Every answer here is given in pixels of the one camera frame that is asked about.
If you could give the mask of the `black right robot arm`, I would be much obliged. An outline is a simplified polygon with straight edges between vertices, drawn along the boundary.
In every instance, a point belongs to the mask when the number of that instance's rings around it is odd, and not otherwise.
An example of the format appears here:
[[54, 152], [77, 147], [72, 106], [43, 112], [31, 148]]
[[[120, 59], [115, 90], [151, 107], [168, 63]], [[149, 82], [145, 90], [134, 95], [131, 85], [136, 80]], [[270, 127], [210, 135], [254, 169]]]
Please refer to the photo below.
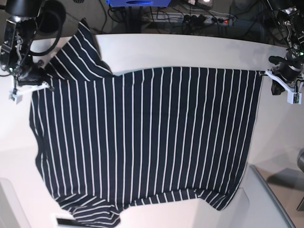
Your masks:
[[[6, 20], [0, 48], [0, 68], [13, 77], [18, 86], [40, 86], [46, 83], [43, 61], [33, 57], [49, 54], [58, 44], [66, 19], [66, 9], [58, 0], [9, 0], [3, 6]], [[37, 34], [56, 33], [53, 44], [45, 51], [34, 52], [31, 45]]]

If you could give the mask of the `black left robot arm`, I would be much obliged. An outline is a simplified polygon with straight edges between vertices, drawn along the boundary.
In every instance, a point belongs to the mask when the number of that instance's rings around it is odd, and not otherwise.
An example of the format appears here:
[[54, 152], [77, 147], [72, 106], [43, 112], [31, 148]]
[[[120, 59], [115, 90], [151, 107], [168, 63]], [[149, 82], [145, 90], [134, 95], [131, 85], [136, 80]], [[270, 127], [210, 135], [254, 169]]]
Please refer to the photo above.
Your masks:
[[304, 86], [304, 9], [299, 0], [265, 0], [274, 24], [287, 46], [284, 57], [270, 56], [274, 65], [265, 74], [272, 79], [272, 95], [284, 91], [299, 99]]

